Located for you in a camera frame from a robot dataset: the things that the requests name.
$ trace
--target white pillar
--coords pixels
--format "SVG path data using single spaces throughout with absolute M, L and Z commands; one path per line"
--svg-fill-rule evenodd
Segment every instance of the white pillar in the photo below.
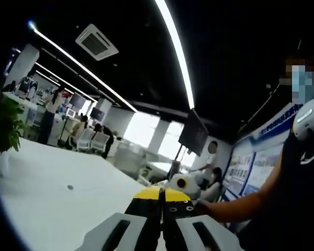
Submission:
M 9 75 L 6 78 L 5 85 L 16 81 L 16 84 L 31 71 L 33 65 L 40 56 L 39 50 L 30 44 L 27 44 L 17 57 Z
M 165 120 L 160 120 L 156 127 L 156 130 L 152 136 L 150 144 L 148 146 L 148 150 L 152 153 L 158 154 L 158 150 L 162 145 L 164 136 L 169 128 L 170 122 Z
M 105 117 L 107 116 L 111 108 L 111 102 L 105 98 L 100 98 L 95 108 L 102 111 L 105 114 L 102 121 L 100 121 L 100 124 L 103 124 L 103 121 L 105 120 Z

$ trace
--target wall-mounted monitor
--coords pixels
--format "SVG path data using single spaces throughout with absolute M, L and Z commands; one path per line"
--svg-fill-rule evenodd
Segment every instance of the wall-mounted monitor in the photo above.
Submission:
M 200 120 L 198 114 L 192 109 L 188 116 L 178 142 L 191 152 L 201 155 L 208 138 L 208 130 Z
M 105 115 L 105 113 L 103 111 L 100 111 L 100 110 L 96 109 L 95 107 L 92 109 L 92 112 L 91 112 L 91 118 L 92 119 L 95 119 L 95 120 L 101 122 L 104 118 L 104 115 Z
M 70 104 L 72 104 L 74 107 L 78 109 L 82 109 L 85 102 L 86 102 L 86 99 L 78 95 L 77 93 L 75 93 L 70 100 Z

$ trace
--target hand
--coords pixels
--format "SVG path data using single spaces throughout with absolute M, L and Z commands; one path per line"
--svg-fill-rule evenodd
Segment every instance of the hand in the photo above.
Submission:
M 212 203 L 205 200 L 198 200 L 195 204 L 195 210 L 199 215 L 208 215 L 212 217 L 210 209 L 211 204 Z

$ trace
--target office chair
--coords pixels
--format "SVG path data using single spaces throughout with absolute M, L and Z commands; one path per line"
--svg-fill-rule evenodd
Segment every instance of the office chair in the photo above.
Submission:
M 82 133 L 82 135 L 77 140 L 77 151 L 80 150 L 88 150 L 91 148 L 91 139 L 93 135 L 95 134 L 95 131 L 91 129 L 85 129 Z
M 96 149 L 103 152 L 105 150 L 106 143 L 109 139 L 108 135 L 101 132 L 97 132 L 91 140 L 91 149 Z

